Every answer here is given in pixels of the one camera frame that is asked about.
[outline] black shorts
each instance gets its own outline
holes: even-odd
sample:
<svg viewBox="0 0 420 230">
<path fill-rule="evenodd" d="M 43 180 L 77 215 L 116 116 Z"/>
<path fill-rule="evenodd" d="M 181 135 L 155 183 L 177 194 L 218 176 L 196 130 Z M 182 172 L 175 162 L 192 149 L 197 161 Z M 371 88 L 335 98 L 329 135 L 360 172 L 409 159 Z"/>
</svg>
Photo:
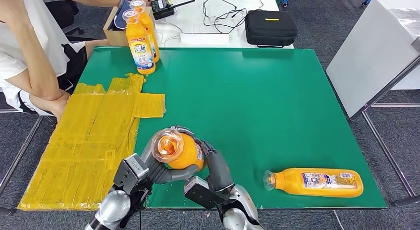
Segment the black shorts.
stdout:
<svg viewBox="0 0 420 230">
<path fill-rule="evenodd" d="M 66 73 L 57 77 L 58 86 L 61 90 L 73 94 L 76 88 L 77 82 L 79 82 L 80 76 L 82 76 L 83 70 L 88 63 L 88 56 L 86 54 L 86 47 L 83 47 L 76 52 L 69 44 L 62 45 L 64 47 L 64 53 L 70 59 L 67 62 Z M 52 115 L 51 112 L 40 110 L 34 107 L 32 102 L 29 100 L 29 94 L 23 90 L 18 95 L 20 108 L 24 113 L 40 114 L 40 115 Z"/>
<path fill-rule="evenodd" d="M 70 59 L 67 62 L 67 71 L 65 74 L 57 77 L 58 86 L 61 90 L 65 90 L 70 94 L 73 94 L 74 88 L 77 82 L 79 82 L 80 76 L 82 76 L 85 70 L 86 64 L 88 63 L 88 56 L 86 54 L 86 47 L 75 52 L 75 50 L 69 45 L 62 45 L 64 47 L 64 53 Z"/>
</svg>

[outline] person's leg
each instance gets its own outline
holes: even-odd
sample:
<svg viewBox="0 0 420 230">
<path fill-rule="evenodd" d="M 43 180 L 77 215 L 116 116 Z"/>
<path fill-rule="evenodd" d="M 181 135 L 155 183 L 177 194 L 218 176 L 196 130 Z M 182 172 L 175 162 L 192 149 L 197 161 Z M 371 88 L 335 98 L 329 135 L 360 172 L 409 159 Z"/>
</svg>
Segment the person's leg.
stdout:
<svg viewBox="0 0 420 230">
<path fill-rule="evenodd" d="M 108 39 L 104 39 L 104 40 L 93 40 L 93 41 L 87 41 L 85 46 L 86 46 L 86 56 L 89 59 L 91 57 L 91 54 L 93 52 L 93 49 L 96 46 L 109 46 L 109 42 L 108 42 Z"/>
<path fill-rule="evenodd" d="M 57 122 L 59 122 L 70 97 L 67 92 L 60 91 L 62 96 L 54 101 L 43 100 L 25 91 L 19 93 L 19 98 L 23 105 L 28 108 L 29 112 L 38 113 L 39 115 L 53 115 L 57 118 Z"/>
</svg>

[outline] bottle label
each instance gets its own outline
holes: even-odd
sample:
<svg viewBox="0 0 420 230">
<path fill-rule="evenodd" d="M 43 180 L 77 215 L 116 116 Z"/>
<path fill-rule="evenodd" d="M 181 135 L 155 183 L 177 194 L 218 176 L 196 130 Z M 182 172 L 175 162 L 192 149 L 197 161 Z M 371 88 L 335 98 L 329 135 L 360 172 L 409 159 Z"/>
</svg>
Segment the bottle label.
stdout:
<svg viewBox="0 0 420 230">
<path fill-rule="evenodd" d="M 149 43 L 150 43 L 150 48 L 152 49 L 153 57 L 156 58 L 158 55 L 156 54 L 155 41 L 153 40 L 153 38 L 150 36 L 149 33 L 147 33 L 147 36 L 149 37 Z"/>
<path fill-rule="evenodd" d="M 356 189 L 357 181 L 351 173 L 327 175 L 323 173 L 302 173 L 307 189 Z"/>
<path fill-rule="evenodd" d="M 197 159 L 202 160 L 203 159 L 203 151 L 201 150 L 201 147 L 196 143 L 196 149 L 197 149 Z"/>
<path fill-rule="evenodd" d="M 137 69 L 147 70 L 155 65 L 153 63 L 152 52 L 145 43 L 144 38 L 131 39 L 130 50 Z"/>
</svg>

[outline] black chair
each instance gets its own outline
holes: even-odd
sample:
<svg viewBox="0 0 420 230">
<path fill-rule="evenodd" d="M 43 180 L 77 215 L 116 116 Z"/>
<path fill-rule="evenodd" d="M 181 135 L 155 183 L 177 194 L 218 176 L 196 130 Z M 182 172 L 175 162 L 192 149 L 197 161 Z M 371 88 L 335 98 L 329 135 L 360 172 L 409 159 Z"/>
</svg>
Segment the black chair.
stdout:
<svg viewBox="0 0 420 230">
<path fill-rule="evenodd" d="M 57 21 L 61 29 L 74 24 L 74 16 L 79 13 L 79 8 L 76 2 L 72 0 L 58 0 L 45 3 L 48 10 L 51 12 L 54 19 Z M 75 32 L 80 35 L 84 33 L 83 29 L 76 27 L 65 33 L 69 41 L 91 41 L 94 38 L 83 38 L 73 36 Z"/>
</svg>

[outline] plastic bottle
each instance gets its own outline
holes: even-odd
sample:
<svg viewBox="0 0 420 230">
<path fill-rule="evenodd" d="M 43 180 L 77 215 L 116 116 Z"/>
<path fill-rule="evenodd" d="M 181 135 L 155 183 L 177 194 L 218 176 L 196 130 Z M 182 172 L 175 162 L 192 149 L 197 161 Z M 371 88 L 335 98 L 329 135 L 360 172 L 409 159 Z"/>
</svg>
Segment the plastic bottle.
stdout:
<svg viewBox="0 0 420 230">
<path fill-rule="evenodd" d="M 185 133 L 166 128 L 153 136 L 152 143 L 152 155 L 174 169 L 184 169 L 192 164 L 196 164 L 199 170 L 203 168 L 204 159 L 200 146 Z"/>
<path fill-rule="evenodd" d="M 153 61 L 146 29 L 139 21 L 139 14 L 135 10 L 129 9 L 122 14 L 122 17 L 127 22 L 125 33 L 137 71 L 143 75 L 152 74 L 156 69 L 156 64 Z"/>
<path fill-rule="evenodd" d="M 351 170 L 290 168 L 282 172 L 264 173 L 264 186 L 289 194 L 353 198 L 363 193 L 359 174 Z"/>
<path fill-rule="evenodd" d="M 156 40 L 155 26 L 152 19 L 146 14 L 146 4 L 143 0 L 133 0 L 130 2 L 130 8 L 134 9 L 140 14 L 140 23 L 146 28 L 149 36 L 150 46 L 153 51 L 153 61 L 155 64 L 160 59 L 159 46 Z"/>
</svg>

